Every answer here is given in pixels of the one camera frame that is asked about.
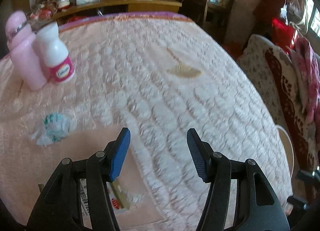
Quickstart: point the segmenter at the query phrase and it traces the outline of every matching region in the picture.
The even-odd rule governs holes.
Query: brown stain
[[[21,94],[21,89],[22,89],[22,87],[23,87],[23,83],[24,83],[24,81],[22,80],[22,81],[21,81],[20,88],[19,88],[19,91],[18,91],[18,97],[19,97],[20,94]]]
[[[178,76],[180,78],[196,78],[201,75],[201,71],[190,67],[188,65],[184,65],[180,59],[173,54],[173,52],[167,48],[167,51],[170,53],[170,55],[173,57],[174,60],[178,62],[178,65],[174,68],[169,68],[167,72],[171,75]]]

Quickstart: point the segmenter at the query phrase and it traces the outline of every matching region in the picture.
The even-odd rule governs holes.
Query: white bottle
[[[40,29],[37,41],[46,66],[57,83],[69,81],[75,74],[74,66],[69,58],[69,51],[59,39],[57,22]]]

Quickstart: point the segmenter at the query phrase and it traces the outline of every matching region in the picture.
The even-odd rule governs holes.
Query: metal screw
[[[103,156],[105,155],[105,153],[104,153],[104,151],[98,151],[97,153],[96,153],[96,156],[98,157],[98,158],[102,158]]]
[[[256,162],[254,161],[254,159],[248,159],[248,164],[254,166],[256,164]]]
[[[69,158],[64,158],[61,162],[62,162],[63,165],[68,165],[69,162],[70,162],[70,159]]]
[[[97,10],[97,14],[98,14],[99,17],[102,17],[102,16],[103,16],[101,10],[99,10],[99,9]]]
[[[215,158],[221,158],[222,154],[218,151],[215,151],[213,154],[212,154]]]

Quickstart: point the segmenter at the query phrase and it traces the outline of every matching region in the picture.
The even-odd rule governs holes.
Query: pink bottle
[[[5,32],[8,38],[9,56],[15,70],[32,91],[40,90],[47,83],[48,78],[44,75],[40,59],[33,49],[36,35],[32,32],[22,11],[16,11],[10,15]]]

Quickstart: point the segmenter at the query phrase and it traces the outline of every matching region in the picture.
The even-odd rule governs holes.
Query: blue gripper pad
[[[189,129],[187,132],[187,144],[198,176],[204,182],[208,182],[208,178],[211,175],[211,154],[213,150],[209,144],[205,146],[194,128]]]
[[[111,160],[111,170],[109,174],[110,182],[115,181],[120,175],[121,168],[130,144],[131,134],[128,128],[122,128],[118,138],[113,142],[113,146],[107,155]]]

